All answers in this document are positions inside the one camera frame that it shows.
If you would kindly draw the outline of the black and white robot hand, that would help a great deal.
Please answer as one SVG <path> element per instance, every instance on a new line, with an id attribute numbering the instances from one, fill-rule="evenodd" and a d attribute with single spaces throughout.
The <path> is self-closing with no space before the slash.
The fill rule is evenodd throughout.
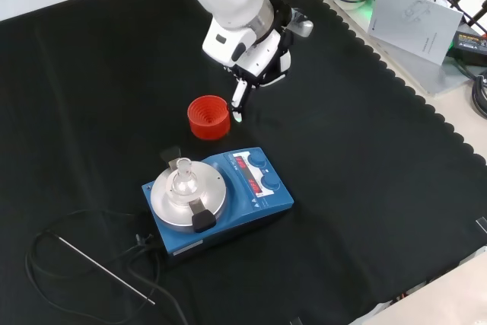
<path id="1" fill-rule="evenodd" d="M 285 45 L 287 35 L 287 32 L 272 30 L 258 42 L 250 28 L 228 30 L 215 19 L 210 23 L 202 49 L 237 80 L 230 102 L 236 122 L 243 120 L 244 107 L 253 89 L 276 83 L 286 76 L 291 64 Z"/>

